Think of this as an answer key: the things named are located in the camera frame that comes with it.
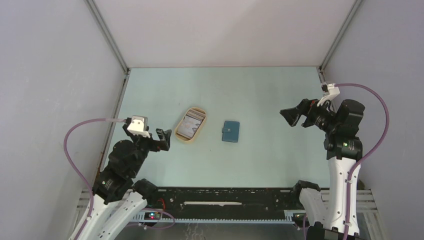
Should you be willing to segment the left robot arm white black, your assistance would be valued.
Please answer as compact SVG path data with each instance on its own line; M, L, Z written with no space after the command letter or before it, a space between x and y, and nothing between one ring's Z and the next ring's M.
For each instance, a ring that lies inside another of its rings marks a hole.
M109 162L96 177L93 199L80 219L71 240L113 240L143 208L158 202L158 188L145 178L134 182L150 152L168 151L172 131L156 129L158 140L127 133L130 139L118 141Z

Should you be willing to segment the blue leather card holder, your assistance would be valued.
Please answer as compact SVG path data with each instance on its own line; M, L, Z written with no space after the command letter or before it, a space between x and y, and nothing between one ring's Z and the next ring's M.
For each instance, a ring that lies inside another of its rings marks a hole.
M223 142L237 143L239 141L240 134L240 122L226 120L222 128L222 138Z

